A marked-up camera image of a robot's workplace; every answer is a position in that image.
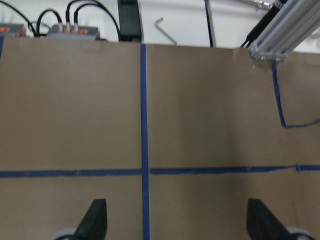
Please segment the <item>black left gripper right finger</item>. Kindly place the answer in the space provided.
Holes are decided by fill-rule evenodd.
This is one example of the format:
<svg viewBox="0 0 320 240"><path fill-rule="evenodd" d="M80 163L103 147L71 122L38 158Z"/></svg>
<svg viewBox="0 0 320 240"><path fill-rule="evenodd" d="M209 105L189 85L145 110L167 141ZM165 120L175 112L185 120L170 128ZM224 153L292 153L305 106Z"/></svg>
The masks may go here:
<svg viewBox="0 0 320 240"><path fill-rule="evenodd" d="M260 199L248 199L246 229L251 240L295 239Z"/></svg>

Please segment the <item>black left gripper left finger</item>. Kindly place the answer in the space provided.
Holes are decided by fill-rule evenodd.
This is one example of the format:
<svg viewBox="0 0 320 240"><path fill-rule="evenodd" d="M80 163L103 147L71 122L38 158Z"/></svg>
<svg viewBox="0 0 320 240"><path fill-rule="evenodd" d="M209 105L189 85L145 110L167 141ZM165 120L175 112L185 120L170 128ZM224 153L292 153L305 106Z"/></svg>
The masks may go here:
<svg viewBox="0 0 320 240"><path fill-rule="evenodd" d="M95 199L78 225L74 236L77 240L104 240L107 235L107 203Z"/></svg>

